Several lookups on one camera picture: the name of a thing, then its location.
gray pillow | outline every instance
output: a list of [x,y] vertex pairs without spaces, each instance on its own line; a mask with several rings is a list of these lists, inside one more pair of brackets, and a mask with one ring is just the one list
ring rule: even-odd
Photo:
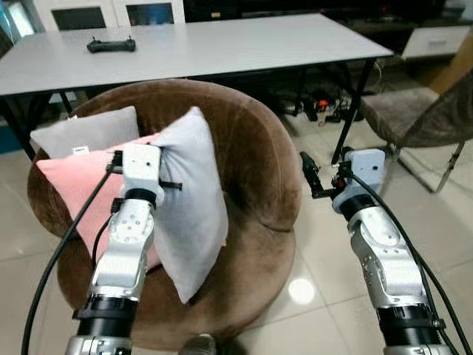
[[199,290],[228,233],[228,216],[215,160],[212,134],[202,112],[192,107],[152,143],[162,149],[160,178],[182,183],[166,189],[156,206],[154,244],[182,303]]
[[31,138],[52,159],[107,149],[139,137],[133,106],[73,118],[31,132]]

cable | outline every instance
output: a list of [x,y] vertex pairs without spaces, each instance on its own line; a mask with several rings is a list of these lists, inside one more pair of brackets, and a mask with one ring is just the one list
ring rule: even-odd
[[92,267],[95,269],[95,267],[97,266],[97,249],[98,249],[98,243],[100,242],[101,240],[101,236],[103,234],[103,232],[105,231],[105,228],[109,225],[109,222],[110,222],[110,218],[112,218],[112,216],[108,217],[105,221],[105,223],[101,226],[100,230],[98,231],[97,233],[97,236],[95,237],[95,241],[94,241],[94,246],[92,248]]
[[[417,249],[413,246],[411,240],[409,239],[409,236],[407,235],[406,231],[404,230],[403,226],[399,222],[399,220],[396,218],[394,213],[391,211],[391,209],[388,207],[388,205],[383,201],[383,199],[374,191],[371,187],[369,187],[361,178],[353,174],[352,172],[341,172],[346,178],[352,178],[355,180],[357,183],[359,183],[365,190],[367,190],[370,195],[376,200],[376,202],[379,203],[379,205],[386,211],[386,213],[391,217],[392,221],[398,227],[399,231],[401,232],[403,238],[406,241],[407,246],[409,246],[409,249],[412,252],[412,256],[418,261],[418,264],[421,265],[421,268],[425,269],[426,273],[429,275],[430,279],[434,283],[434,286],[438,290],[438,293],[440,294],[443,303],[446,306],[447,311],[449,312],[450,318],[452,318],[453,321],[453,326],[455,327],[455,330],[458,333],[458,337],[460,338],[461,344],[463,348],[465,349],[465,352],[467,355],[473,355],[472,349],[469,346],[468,340],[466,339],[465,333],[463,332],[463,329],[461,328],[461,324],[458,321],[457,314],[455,313],[455,310],[453,309],[452,304],[450,303],[450,300],[448,296],[446,295],[445,290],[443,290],[442,285],[438,281],[437,277],[434,275],[430,267],[427,265],[426,261],[422,258],[422,256],[419,254]],[[424,288],[426,290],[429,288],[428,284],[427,286],[424,285]]]
[[383,70],[381,69],[381,66],[379,65],[378,61],[375,61],[375,68],[378,70],[379,78],[373,84],[374,87],[376,87],[378,84],[380,84],[381,80],[383,80]]
[[59,243],[58,247],[54,251],[54,254],[51,256],[50,261],[48,262],[46,268],[44,269],[43,275],[41,276],[41,279],[39,280],[38,287],[36,288],[35,296],[33,297],[33,301],[31,302],[30,306],[30,311],[28,312],[28,317],[27,317],[27,322],[24,326],[24,333],[23,333],[23,342],[21,344],[21,355],[28,355],[28,349],[30,347],[30,337],[31,337],[31,331],[33,329],[33,322],[35,320],[35,314],[36,311],[38,310],[38,305],[39,301],[41,299],[41,294],[43,293],[44,287],[46,286],[47,280],[51,274],[52,268],[54,267],[56,261],[58,261],[59,257],[61,256],[62,252],[66,248],[67,243],[71,239],[72,233],[75,230],[75,227],[79,224],[81,221],[84,213],[86,210],[89,208],[90,204],[94,200],[95,196],[97,196],[97,193],[101,190],[102,186],[105,184],[109,176],[111,175],[113,168],[115,167],[115,157],[114,160],[112,161],[112,164],[107,167],[105,175],[102,177],[102,180],[98,183],[98,185],[95,187],[94,191],[91,193],[87,201],[85,202],[84,206],[82,209],[79,211],[77,217],[75,218],[74,222],[72,222],[72,225],[69,227],[67,230],[66,235],[64,235],[63,240]]
[[[421,273],[422,284],[423,284],[423,287],[426,290],[427,300],[429,302],[430,310],[432,311],[432,314],[434,315],[434,320],[439,320],[440,317],[438,315],[437,308],[435,307],[434,297],[432,296],[432,292],[430,291],[430,285],[429,285],[429,282],[426,278],[426,273],[425,273],[423,267],[419,268],[419,272]],[[452,355],[459,355],[458,350],[453,345],[453,343],[450,340],[448,334],[445,332],[445,329],[440,328],[440,329],[438,329],[438,332],[440,333],[440,336],[442,337],[445,344],[452,351]]]

wall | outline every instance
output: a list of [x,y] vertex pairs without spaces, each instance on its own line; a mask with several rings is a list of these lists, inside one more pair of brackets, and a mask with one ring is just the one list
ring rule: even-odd
[[36,11],[35,5],[33,4],[33,0],[23,0],[21,3],[23,4],[24,9],[27,11],[28,16],[30,17],[31,25],[35,29],[35,32],[44,32],[43,24],[39,19],[39,15]]
[[470,18],[473,20],[473,0],[464,0],[465,1],[465,11],[463,11],[464,18]]

table top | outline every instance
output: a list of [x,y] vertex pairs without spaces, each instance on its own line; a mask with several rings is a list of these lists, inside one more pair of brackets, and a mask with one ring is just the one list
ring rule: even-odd
[[[87,51],[92,37],[133,53]],[[0,60],[0,96],[392,55],[323,15],[39,33]]]

white tile floor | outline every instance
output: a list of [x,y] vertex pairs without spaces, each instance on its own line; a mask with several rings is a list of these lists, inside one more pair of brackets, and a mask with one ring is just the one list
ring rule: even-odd
[[[285,126],[298,150],[307,150],[327,165],[341,125],[318,127],[301,114]],[[348,144],[381,145],[365,122],[356,123]],[[426,167],[429,181],[438,180],[452,147],[406,152]],[[22,152],[0,155],[0,344],[1,354],[18,354],[27,309],[45,263],[57,240],[35,220],[26,182],[29,162]],[[467,332],[473,339],[473,144],[439,195],[428,194],[403,169],[395,167],[386,199],[424,257],[432,264]],[[328,183],[330,170],[321,176]],[[361,270],[350,248],[343,217],[329,200],[312,200],[304,186],[302,209],[295,225],[298,251],[287,286],[276,302],[239,337],[248,354],[381,354],[383,338],[370,305]],[[300,287],[311,298],[291,297]],[[444,307],[438,303],[440,310]],[[62,354],[77,325],[58,289],[55,275],[38,312],[32,354]],[[458,344],[449,327],[452,339]],[[170,354],[137,349],[134,354]]]

